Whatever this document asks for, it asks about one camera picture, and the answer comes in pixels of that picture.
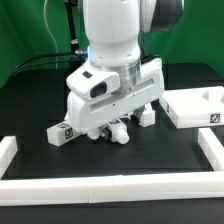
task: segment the white frame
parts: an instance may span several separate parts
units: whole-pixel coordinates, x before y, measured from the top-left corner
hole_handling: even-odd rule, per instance
[[[198,143],[214,172],[0,181],[0,206],[224,197],[224,147],[210,128]]]

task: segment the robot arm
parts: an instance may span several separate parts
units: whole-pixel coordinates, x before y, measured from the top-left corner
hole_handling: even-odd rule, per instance
[[[90,46],[86,63],[67,79],[68,115],[72,127],[86,134],[162,95],[162,61],[141,64],[139,33],[170,29],[183,0],[79,2]]]

